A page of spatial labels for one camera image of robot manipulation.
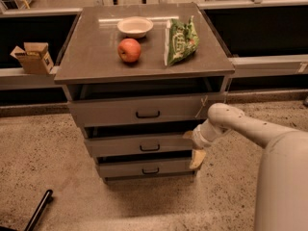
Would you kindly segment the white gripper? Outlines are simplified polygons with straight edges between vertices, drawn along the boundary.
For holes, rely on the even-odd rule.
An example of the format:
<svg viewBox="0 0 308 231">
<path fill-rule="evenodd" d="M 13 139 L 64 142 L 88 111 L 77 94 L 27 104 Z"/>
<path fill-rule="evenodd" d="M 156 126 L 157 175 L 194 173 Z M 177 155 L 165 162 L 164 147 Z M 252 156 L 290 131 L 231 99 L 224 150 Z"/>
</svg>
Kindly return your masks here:
<svg viewBox="0 0 308 231">
<path fill-rule="evenodd" d="M 206 151 L 201 149 L 211 146 L 212 142 L 210 138 L 212 132 L 213 130 L 209 125 L 199 124 L 193 131 L 184 133 L 183 138 L 192 140 L 194 148 L 192 151 L 190 169 L 198 169 L 202 165 L 206 156 Z"/>
</svg>

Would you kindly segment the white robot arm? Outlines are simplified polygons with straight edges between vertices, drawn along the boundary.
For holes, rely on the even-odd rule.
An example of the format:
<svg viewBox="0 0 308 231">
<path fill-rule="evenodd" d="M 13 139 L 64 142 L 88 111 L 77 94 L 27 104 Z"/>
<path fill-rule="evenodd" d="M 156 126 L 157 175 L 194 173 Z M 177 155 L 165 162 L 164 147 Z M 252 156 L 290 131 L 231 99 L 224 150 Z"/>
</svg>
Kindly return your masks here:
<svg viewBox="0 0 308 231">
<path fill-rule="evenodd" d="M 308 231 L 308 133 L 216 103 L 203 123 L 184 134 L 192 141 L 190 168 L 201 166 L 206 149 L 231 130 L 263 148 L 254 231 Z"/>
</svg>

